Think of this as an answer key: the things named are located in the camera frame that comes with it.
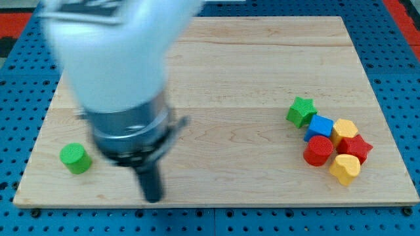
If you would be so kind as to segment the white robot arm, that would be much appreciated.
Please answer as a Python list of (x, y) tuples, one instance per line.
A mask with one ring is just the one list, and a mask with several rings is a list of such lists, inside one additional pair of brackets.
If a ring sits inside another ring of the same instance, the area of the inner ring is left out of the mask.
[(199, 0), (45, 1), (45, 35), (64, 66), (97, 148), (138, 176), (147, 201), (163, 197), (158, 160), (188, 117), (167, 103), (165, 58), (200, 12)]

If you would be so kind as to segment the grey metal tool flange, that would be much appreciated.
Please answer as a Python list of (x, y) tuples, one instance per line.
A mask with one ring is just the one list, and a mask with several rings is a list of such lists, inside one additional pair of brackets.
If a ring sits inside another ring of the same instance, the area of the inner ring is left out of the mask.
[(104, 156), (115, 165), (136, 168), (156, 165), (190, 121), (188, 116), (175, 118), (164, 93), (123, 111), (85, 108), (80, 117), (91, 125), (94, 143)]

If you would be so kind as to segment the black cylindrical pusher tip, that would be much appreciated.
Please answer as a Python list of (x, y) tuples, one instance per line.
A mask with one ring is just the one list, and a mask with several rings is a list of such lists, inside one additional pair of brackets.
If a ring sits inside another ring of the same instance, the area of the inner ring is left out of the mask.
[(163, 186), (158, 166), (153, 164), (148, 167), (136, 167), (135, 172), (145, 199), (149, 203), (160, 201), (163, 197)]

